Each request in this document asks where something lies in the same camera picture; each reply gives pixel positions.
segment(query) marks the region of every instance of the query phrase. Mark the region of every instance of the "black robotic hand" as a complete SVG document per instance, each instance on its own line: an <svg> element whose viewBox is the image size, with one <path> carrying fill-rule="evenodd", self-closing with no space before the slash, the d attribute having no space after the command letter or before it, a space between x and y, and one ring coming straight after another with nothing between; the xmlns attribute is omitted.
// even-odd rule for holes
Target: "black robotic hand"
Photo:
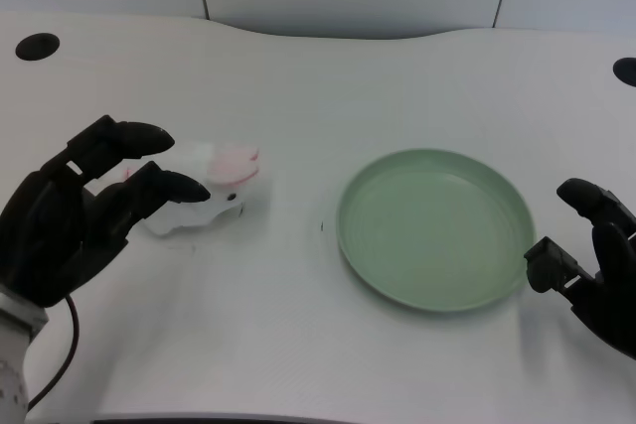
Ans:
<svg viewBox="0 0 636 424"><path fill-rule="evenodd" d="M109 116L69 141L27 176L0 214L0 286L40 307L55 305L110 263L141 219L168 201L207 200L210 193L201 184L153 162L97 196L84 188L123 159L161 153L173 144L163 129L116 123Z"/></svg>
<svg viewBox="0 0 636 424"><path fill-rule="evenodd" d="M582 179L565 181L556 193L592 222L600 271L592 278L544 237L525 255L530 285L564 295L588 328L636 358L636 217L612 193Z"/></svg>

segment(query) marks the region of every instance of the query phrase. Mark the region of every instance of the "black cable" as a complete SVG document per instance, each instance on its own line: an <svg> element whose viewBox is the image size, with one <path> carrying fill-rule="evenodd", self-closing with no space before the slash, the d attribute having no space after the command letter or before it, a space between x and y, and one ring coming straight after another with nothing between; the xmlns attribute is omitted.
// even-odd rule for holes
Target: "black cable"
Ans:
<svg viewBox="0 0 636 424"><path fill-rule="evenodd" d="M71 348L69 349L69 354L67 354L67 358L60 366L56 375L49 381L49 384L44 386L44 389L40 391L40 393L29 401L29 411L33 409L38 403L44 399L44 397L49 394L51 389L53 389L58 381L62 379L64 373L67 372L69 366L71 365L71 361L73 361L73 356L76 355L76 351L78 350L78 341L80 340L80 319L78 318L78 309L76 308L76 304L73 302L73 298L71 295L67 295L65 297L67 301L67 305L69 305L69 311L71 312L71 319L73 320L73 341L71 342Z"/></svg>

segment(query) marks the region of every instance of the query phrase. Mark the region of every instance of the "white toy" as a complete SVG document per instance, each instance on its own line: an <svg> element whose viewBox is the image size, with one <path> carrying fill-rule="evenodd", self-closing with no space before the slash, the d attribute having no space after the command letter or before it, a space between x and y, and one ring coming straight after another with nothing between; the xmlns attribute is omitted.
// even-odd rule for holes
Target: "white toy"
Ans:
<svg viewBox="0 0 636 424"><path fill-rule="evenodd" d="M157 235L165 235L178 227L208 225L221 212L242 205L243 186L258 173L258 149L225 146L203 142L177 143L172 149L148 159L166 171L185 174L208 189L211 197L203 203L166 203L142 223ZM124 161L101 179L113 184L127 179L138 169Z"/></svg>

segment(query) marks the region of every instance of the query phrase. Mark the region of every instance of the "table surface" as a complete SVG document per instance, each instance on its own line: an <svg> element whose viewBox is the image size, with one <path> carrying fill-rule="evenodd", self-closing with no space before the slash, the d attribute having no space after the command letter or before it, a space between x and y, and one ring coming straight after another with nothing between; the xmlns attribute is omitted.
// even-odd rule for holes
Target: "table surface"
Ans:
<svg viewBox="0 0 636 424"><path fill-rule="evenodd" d="M633 423L636 363L555 293L435 315L364 286L338 251L335 206L370 161L456 151L507 176L590 272L570 177L636 207L636 88L613 63L636 39L468 30L413 40L273 37L194 19L1 13L0 199L107 113L179 139L260 146L242 216L143 229L74 293L79 349L30 415L296 416L365 424ZM57 53L27 63L37 32ZM29 349L35 395L71 341L64 304Z"/></svg>

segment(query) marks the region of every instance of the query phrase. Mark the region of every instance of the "pink rabbit ear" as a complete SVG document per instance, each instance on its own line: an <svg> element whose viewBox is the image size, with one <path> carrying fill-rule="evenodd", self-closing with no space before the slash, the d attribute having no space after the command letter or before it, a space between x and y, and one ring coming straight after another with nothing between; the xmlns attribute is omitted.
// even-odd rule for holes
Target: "pink rabbit ear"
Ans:
<svg viewBox="0 0 636 424"><path fill-rule="evenodd" d="M257 148L224 149L210 164L208 179L217 186L237 186L258 173L257 158Z"/></svg>

